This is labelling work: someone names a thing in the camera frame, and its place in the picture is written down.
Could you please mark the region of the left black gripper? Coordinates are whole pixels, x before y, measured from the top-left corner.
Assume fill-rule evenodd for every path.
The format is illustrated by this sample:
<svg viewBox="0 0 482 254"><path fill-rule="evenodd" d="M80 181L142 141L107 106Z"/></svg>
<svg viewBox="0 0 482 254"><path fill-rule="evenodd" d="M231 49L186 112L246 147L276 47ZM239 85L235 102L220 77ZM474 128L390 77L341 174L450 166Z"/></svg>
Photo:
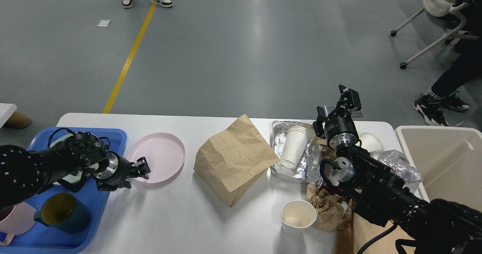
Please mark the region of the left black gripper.
<svg viewBox="0 0 482 254"><path fill-rule="evenodd" d="M98 163L98 168L92 172L99 191L116 191L120 188L131 189L128 178L149 179L151 169L143 156L135 162L111 152L107 159Z"/></svg>

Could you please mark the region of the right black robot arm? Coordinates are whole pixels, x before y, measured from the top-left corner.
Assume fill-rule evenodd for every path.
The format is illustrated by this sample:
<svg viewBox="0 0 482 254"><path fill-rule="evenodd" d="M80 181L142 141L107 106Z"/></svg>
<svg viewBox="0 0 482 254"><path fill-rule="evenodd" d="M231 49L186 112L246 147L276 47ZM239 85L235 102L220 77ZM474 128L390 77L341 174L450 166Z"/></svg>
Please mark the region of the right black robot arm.
<svg viewBox="0 0 482 254"><path fill-rule="evenodd" d="M336 161L321 159L320 174L327 187L354 201L354 212L368 222L393 226L369 240L358 253L394 231L403 229L412 239L395 242L398 253L404 246L416 254L480 254L481 212L457 202L434 199L427 202L405 187L404 180L391 167L372 158L358 146L360 138L351 113L362 107L357 91L339 85L341 96L328 115L318 107L313 122L315 135L334 149Z"/></svg>

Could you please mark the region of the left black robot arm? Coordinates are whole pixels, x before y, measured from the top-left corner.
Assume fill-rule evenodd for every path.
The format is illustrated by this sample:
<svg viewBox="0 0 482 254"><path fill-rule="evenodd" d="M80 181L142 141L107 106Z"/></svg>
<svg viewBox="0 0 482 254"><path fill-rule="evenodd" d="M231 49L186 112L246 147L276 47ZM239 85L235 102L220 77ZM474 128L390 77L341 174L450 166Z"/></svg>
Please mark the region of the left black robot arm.
<svg viewBox="0 0 482 254"><path fill-rule="evenodd" d="M69 137L41 151L1 146L2 211L49 190L55 182L75 193L82 189L88 176L95 180L99 191L131 188L128 178L149 179L151 169L145 157L130 162L110 151L105 137L71 129L67 132Z"/></svg>

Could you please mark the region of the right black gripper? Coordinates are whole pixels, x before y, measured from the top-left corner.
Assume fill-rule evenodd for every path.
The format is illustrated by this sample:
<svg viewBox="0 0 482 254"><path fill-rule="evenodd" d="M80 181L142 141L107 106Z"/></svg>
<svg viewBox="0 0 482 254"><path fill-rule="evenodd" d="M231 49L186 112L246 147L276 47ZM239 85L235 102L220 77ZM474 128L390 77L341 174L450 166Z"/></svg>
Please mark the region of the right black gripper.
<svg viewBox="0 0 482 254"><path fill-rule="evenodd" d="M355 146L359 143L360 138L351 117L363 117L359 93L343 85L339 85L339 91L340 98L335 106L335 117L328 120L324 108L317 106L318 115L312 123L315 136L326 139L327 145L332 149L339 146Z"/></svg>

